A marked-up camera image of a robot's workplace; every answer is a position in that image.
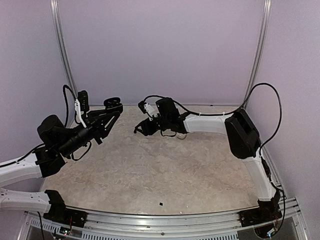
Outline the black earbuds charging case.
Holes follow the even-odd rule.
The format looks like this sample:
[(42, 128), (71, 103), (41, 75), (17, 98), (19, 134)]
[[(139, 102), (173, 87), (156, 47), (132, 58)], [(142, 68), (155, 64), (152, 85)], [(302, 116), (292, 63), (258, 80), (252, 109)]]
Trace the black earbuds charging case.
[(118, 108), (122, 105), (119, 97), (107, 98), (103, 101), (103, 105), (106, 109)]

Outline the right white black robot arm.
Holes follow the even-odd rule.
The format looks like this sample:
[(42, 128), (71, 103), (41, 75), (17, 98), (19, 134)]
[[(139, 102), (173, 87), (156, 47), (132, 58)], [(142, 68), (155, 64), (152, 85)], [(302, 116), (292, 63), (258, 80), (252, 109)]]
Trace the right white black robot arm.
[(138, 103), (147, 119), (135, 126), (134, 132), (151, 136), (157, 131), (170, 130), (175, 134), (214, 133), (227, 136), (231, 153), (242, 160), (257, 190), (256, 218), (266, 222), (276, 212), (280, 191), (271, 180), (270, 168), (262, 153), (258, 129), (243, 108), (229, 113), (202, 114), (186, 110), (180, 113), (170, 97), (160, 97), (152, 107), (145, 100)]

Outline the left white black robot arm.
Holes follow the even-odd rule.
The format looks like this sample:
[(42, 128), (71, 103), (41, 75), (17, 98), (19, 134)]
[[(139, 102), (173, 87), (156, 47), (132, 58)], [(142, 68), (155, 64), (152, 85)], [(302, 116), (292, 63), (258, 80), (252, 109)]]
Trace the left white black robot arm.
[(70, 211), (56, 190), (23, 192), (8, 190), (6, 186), (57, 174), (65, 159), (74, 159), (82, 147), (90, 148), (92, 140), (101, 144), (123, 112), (123, 105), (107, 106), (83, 114), (81, 124), (67, 128), (57, 115), (48, 116), (37, 128), (42, 144), (22, 157), (0, 165), (0, 208), (5, 211), (31, 211), (51, 214), (63, 223), (70, 218)]

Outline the white earbuds charging case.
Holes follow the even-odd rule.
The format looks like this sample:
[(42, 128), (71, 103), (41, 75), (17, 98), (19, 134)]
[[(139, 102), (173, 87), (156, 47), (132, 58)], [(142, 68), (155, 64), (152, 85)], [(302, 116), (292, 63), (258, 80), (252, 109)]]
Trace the white earbuds charging case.
[(187, 134), (179, 133), (179, 134), (176, 135), (176, 137), (177, 137), (179, 140), (184, 140), (184, 139), (187, 137)]

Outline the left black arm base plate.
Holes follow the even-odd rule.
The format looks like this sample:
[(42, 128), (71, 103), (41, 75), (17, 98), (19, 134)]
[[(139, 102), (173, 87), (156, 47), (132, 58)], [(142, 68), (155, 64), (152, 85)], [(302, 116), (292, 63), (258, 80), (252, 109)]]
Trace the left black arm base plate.
[(56, 190), (45, 190), (44, 193), (47, 194), (50, 205), (48, 212), (43, 214), (45, 219), (71, 227), (84, 227), (88, 216), (87, 212), (68, 208)]

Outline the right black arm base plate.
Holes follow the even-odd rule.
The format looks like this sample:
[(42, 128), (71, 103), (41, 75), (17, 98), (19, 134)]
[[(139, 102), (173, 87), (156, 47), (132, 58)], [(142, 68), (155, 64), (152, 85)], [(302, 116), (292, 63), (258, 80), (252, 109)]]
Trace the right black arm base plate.
[(273, 201), (259, 200), (258, 207), (239, 212), (239, 220), (242, 227), (274, 221), (282, 216), (279, 204)]

